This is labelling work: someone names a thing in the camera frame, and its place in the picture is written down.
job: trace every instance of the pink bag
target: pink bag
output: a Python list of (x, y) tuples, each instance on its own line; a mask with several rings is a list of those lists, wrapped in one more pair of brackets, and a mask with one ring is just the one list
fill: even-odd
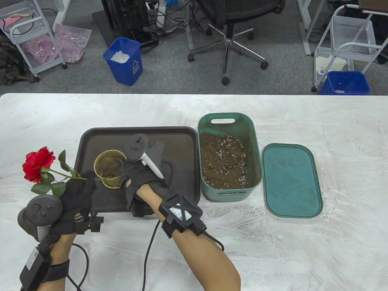
[(23, 45), (23, 50), (33, 55), (34, 59), (42, 65), (58, 58), (51, 38), (47, 35), (41, 35), (33, 38)]
[[(82, 48), (86, 47), (92, 31), (60, 24), (57, 24), (56, 28), (55, 41), (65, 62), (74, 63), (79, 61), (83, 54)], [(23, 50), (32, 54), (34, 59), (41, 64), (58, 58), (58, 52), (48, 35), (42, 35), (27, 41), (23, 45)]]

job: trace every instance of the container handle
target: container handle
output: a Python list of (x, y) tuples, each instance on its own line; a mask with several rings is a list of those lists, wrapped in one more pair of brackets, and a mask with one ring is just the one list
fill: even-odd
[(234, 118), (215, 118), (210, 120), (211, 124), (232, 124), (235, 122), (236, 120)]
[(235, 195), (235, 194), (245, 194), (246, 192), (224, 192), (224, 193), (217, 193), (217, 195)]

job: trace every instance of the white paper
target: white paper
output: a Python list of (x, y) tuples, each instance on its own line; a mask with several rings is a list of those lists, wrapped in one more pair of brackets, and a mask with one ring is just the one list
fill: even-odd
[(129, 55), (123, 53), (122, 51), (118, 51), (111, 57), (112, 61), (119, 62), (124, 64), (129, 59)]

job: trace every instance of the office chair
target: office chair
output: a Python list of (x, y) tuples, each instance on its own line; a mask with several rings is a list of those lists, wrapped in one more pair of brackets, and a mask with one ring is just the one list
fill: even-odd
[(253, 50), (236, 41), (237, 37), (248, 34), (248, 39), (254, 38), (253, 28), (247, 29), (240, 33), (234, 34), (235, 23), (245, 22), (266, 15), (270, 12), (280, 14), (286, 4), (286, 0), (196, 0), (199, 7), (205, 14), (206, 18), (211, 22), (206, 30), (206, 35), (211, 35), (212, 31), (216, 31), (223, 36), (222, 40), (211, 42), (200, 47), (194, 48), (192, 45), (191, 35), (187, 35), (189, 42), (189, 62), (194, 61), (195, 53), (206, 50), (218, 44), (224, 43), (226, 46), (225, 65), (223, 68), (222, 84), (224, 86), (230, 83), (230, 79), (226, 77), (228, 64), (228, 55), (231, 48), (238, 48), (242, 52), (248, 52), (251, 55), (258, 57), (262, 63), (260, 68), (265, 70), (268, 68), (268, 62), (264, 57), (260, 56)]

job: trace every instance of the soil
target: soil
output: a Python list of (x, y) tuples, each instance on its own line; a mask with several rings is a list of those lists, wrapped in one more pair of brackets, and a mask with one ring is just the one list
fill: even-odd
[(97, 173), (102, 178), (120, 176), (120, 169), (125, 161), (118, 158), (105, 157), (97, 164)]
[(210, 187), (223, 190), (249, 188), (246, 154), (239, 139), (204, 133), (200, 143), (202, 176)]

